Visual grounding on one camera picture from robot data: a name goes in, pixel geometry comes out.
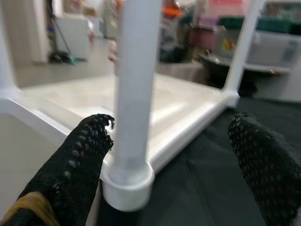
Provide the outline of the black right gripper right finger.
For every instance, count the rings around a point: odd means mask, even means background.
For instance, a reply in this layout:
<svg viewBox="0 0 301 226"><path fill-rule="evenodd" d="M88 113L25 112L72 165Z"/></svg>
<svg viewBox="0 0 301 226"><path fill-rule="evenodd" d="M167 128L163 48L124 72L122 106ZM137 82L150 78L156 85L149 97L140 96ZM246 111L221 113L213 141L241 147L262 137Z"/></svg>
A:
<svg viewBox="0 0 301 226"><path fill-rule="evenodd" d="M248 113L235 114L230 145L268 226L301 224L301 152Z"/></svg>

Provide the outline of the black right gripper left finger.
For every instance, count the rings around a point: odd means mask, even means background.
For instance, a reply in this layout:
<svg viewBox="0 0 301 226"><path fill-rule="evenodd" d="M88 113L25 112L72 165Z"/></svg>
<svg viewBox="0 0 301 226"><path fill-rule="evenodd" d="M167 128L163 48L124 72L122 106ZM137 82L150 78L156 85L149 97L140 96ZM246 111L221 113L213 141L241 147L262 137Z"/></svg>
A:
<svg viewBox="0 0 301 226"><path fill-rule="evenodd" d="M112 149L107 127L114 118L84 118L28 182L7 210L2 226L84 226L105 155Z"/></svg>

